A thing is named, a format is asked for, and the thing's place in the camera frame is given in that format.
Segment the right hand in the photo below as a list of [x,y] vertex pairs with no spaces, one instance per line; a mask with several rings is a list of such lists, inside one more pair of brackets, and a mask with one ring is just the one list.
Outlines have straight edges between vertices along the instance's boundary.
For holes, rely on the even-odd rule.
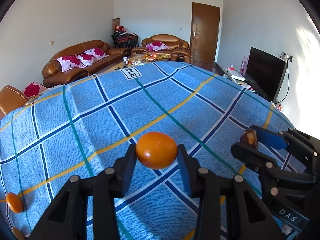
[[287,224],[282,224],[281,230],[285,236],[288,236],[291,232],[294,232],[293,228],[291,228]]

